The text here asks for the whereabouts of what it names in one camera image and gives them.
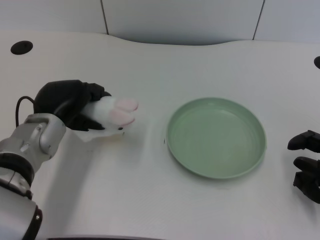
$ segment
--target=white wall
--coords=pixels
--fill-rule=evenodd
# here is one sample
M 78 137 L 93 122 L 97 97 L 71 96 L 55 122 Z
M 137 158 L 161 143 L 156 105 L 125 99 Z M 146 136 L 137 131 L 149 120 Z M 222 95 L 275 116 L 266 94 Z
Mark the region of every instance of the white wall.
M 102 0 L 109 34 L 160 44 L 253 38 L 264 0 Z M 320 0 L 265 0 L 255 40 L 320 43 Z M 107 33 L 101 0 L 0 0 L 0 30 Z
M 109 34 L 143 43 L 252 40 L 263 0 L 102 0 Z
M 320 43 L 320 0 L 265 0 L 254 39 Z
M 106 33 L 100 0 L 0 0 L 0 30 Z

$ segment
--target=table surface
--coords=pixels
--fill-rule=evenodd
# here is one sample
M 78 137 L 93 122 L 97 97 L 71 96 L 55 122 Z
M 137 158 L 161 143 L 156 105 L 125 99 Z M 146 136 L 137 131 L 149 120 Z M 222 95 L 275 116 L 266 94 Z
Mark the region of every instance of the table surface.
M 25 55 L 11 46 L 33 43 Z M 135 43 L 95 33 L 2 31 L 0 137 L 15 127 L 19 97 L 47 82 L 79 79 L 139 100 L 124 136 L 84 143 L 72 131 L 32 184 L 44 214 L 39 236 L 130 236 L 167 240 L 314 239 L 320 206 L 293 180 L 288 141 L 320 132 L 320 44 L 236 41 L 211 46 Z M 231 180 L 181 167 L 164 143 L 170 115 L 187 101 L 219 97 L 251 110 L 264 126 L 262 164 Z M 32 113 L 20 106 L 20 121 Z

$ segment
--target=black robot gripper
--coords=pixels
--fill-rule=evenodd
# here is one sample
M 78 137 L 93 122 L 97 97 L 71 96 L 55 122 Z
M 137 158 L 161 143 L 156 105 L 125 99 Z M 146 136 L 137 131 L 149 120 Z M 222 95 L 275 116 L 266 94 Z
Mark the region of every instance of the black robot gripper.
M 309 149 L 320 153 L 320 134 L 311 130 L 301 133 L 289 141 L 288 149 Z M 320 204 L 320 160 L 299 156 L 293 164 L 301 170 L 295 173 L 293 186 L 300 189 L 310 200 Z

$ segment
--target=wall seam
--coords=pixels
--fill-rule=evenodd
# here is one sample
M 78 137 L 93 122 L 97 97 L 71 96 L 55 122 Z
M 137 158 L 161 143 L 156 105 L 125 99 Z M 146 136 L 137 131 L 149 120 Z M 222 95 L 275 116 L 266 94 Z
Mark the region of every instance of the wall seam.
M 101 3 L 101 8 L 102 8 L 102 14 L 103 14 L 103 19 L 104 19 L 106 34 L 109 35 L 106 14 L 105 14 L 105 9 L 104 9 L 104 3 L 102 2 L 102 0 L 100 0 L 100 3 Z
M 261 18 L 261 14 L 262 14 L 262 11 L 263 11 L 264 6 L 265 6 L 265 2 L 266 2 L 266 0 L 263 0 L 262 7 L 261 7 L 261 11 L 260 11 L 259 18 L 258 18 L 258 22 L 256 23 L 252 40 L 255 40 L 256 33 L 257 33 L 257 30 L 258 30 L 258 25 L 259 25 L 260 18 Z

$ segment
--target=green plate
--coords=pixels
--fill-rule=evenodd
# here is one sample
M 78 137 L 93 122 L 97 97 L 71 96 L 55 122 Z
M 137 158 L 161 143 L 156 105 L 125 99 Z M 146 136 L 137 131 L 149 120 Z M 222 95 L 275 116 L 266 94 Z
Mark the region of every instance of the green plate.
M 248 173 L 263 160 L 267 148 L 264 128 L 256 116 L 221 98 L 183 105 L 170 119 L 166 138 L 179 163 L 213 179 Z

